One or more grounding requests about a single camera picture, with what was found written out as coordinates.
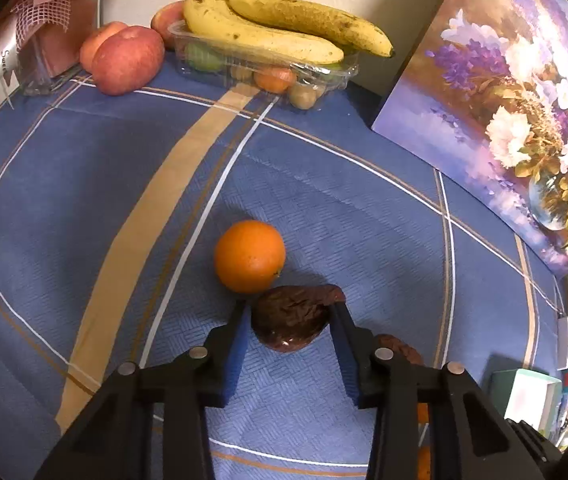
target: blue gripper pad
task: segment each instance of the blue gripper pad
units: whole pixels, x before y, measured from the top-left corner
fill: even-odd
[[[224,388],[222,397],[224,404],[233,396],[237,389],[237,381],[240,377],[241,365],[246,355],[246,347],[248,346],[248,336],[251,331],[251,310],[245,306],[241,313],[240,320],[237,324],[235,338],[228,351],[226,362],[224,365]]]
[[[331,305],[331,337],[333,338],[333,346],[335,347],[335,354],[337,355],[337,362],[339,363],[339,370],[341,371],[341,380],[344,383],[346,394],[353,400],[355,405],[359,404],[359,397],[361,391],[359,389],[359,367],[357,359],[353,352],[353,348],[349,342],[347,335],[347,323],[350,320],[344,320],[338,312],[337,305]]]

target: flower painting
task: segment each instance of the flower painting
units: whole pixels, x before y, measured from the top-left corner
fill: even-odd
[[[444,0],[373,129],[568,272],[567,0]]]

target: table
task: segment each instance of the table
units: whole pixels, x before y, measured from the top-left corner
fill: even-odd
[[[563,285],[464,189],[368,129],[379,98],[351,85],[299,113],[253,93],[186,79],[168,57],[124,96],[84,74],[0,108],[6,480],[32,478],[122,361],[167,362],[224,322],[235,296],[212,250],[245,218],[284,237],[278,285],[336,283],[356,323],[429,365],[462,362],[483,386],[497,369],[556,373]],[[328,330],[285,355],[251,335],[235,397],[208,410],[217,478],[363,478],[374,419],[346,396]]]

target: screw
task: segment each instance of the screw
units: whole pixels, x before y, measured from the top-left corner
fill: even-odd
[[[375,350],[375,357],[381,359],[382,361],[389,361],[393,358],[394,352],[390,348],[381,347]]]
[[[208,355],[208,350],[206,350],[205,346],[193,346],[189,350],[189,357],[191,359],[203,359]]]
[[[135,370],[138,369],[138,366],[131,361],[126,361],[118,366],[118,373],[120,375],[131,375],[135,373]]]
[[[466,368],[464,368],[464,365],[462,365],[461,363],[456,363],[454,361],[449,362],[446,365],[446,368],[448,368],[449,372],[451,372],[452,374],[455,374],[455,375],[461,375],[466,371]]]

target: green box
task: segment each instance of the green box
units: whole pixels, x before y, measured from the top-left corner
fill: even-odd
[[[549,436],[559,409],[561,380],[523,368],[494,372],[489,395],[504,418],[524,420]]]

